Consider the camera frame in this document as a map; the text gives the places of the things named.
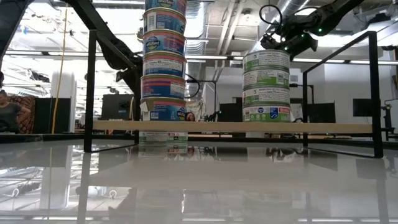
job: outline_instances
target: blue sticker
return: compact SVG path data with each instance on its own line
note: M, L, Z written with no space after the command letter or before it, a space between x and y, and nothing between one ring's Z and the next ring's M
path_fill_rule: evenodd
M156 37L149 37L148 41L146 42L146 47L149 50L155 50L159 45L160 41Z
M279 115L279 110L278 108L269 108L269 116L271 119L276 119Z
M180 108L177 111L177 116L180 118L180 120L185 121L185 108Z

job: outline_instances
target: pipe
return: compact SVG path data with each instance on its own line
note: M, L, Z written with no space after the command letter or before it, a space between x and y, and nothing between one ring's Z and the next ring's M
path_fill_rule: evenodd
M228 37L226 39L226 43L224 45L223 54L226 54L226 51L228 50L229 44L231 43L232 36L235 33L236 25L239 22L239 17L241 16L244 3L245 3L245 1L240 1L239 2L238 9L236 10L236 13L235 13L234 21L233 21L233 23L231 25L231 28L230 28L229 33L228 33Z
M224 25L223 25L223 30L221 31L220 40L218 41L216 54L220 53L221 47L223 46L224 37L225 37L226 31L228 30L229 22L230 22L230 20L232 18L232 13L233 13L234 6L235 6L234 2L230 2L229 5L228 5L228 14L226 16L226 19L225 19L225 22L224 22Z

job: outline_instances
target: black metal frame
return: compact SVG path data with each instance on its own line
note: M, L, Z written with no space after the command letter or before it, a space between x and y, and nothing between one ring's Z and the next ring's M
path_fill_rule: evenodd
M90 30L88 39L88 66L87 66L87 89L86 89L86 124L84 136L84 151L93 152L93 111L94 111L94 89L95 89L95 61L97 40L100 40L115 56L119 57L128 67L134 68L135 65L123 55L106 37L101 35L97 30ZM134 94L134 120L139 121L141 109L139 107L139 99ZM134 131L134 142L138 143L139 132Z
M359 37L355 38L350 43L346 44L342 48L333 52L331 55L316 63L314 66L303 72L303 122L308 122L308 73L315 68L323 65L329 59L337 56L343 51L347 50L354 44L368 38L369 39L369 67L370 67L370 83L371 83L371 104L372 104L372 137L373 137L373 149L374 155L367 156L371 158L382 158L383 157L383 146L381 137L381 101L380 101L380 86L379 86L379 59L377 55L377 32L367 31ZM308 147L308 133L303 135L303 146ZM363 156L362 154L355 154L350 152L335 152L339 154L347 154L351 156Z

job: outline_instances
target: white pillar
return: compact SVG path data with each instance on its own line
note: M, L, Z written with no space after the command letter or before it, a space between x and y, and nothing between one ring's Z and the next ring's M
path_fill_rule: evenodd
M75 132L75 115L76 115L76 93L77 93L77 80L75 73L67 69L67 67L72 67L72 65L63 66L63 72L61 77L61 85L59 89L59 98L70 98L70 116L69 116L69 131L71 133ZM58 79L60 77L60 69L55 69L52 74L51 79L51 91L52 97L57 97L57 87Z

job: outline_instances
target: logo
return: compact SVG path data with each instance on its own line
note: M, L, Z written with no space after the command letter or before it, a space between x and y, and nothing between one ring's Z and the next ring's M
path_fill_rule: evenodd
M158 40L157 37L149 37L149 39L145 43L145 46L149 50L155 50L159 45L160 45L160 40Z
M279 115L278 108L269 108L269 116L271 119L276 119Z
M184 121L185 120L185 108L180 108L177 111L177 116L180 118L180 120Z
M170 7L174 5L173 0L157 0L157 3L159 3L162 7Z

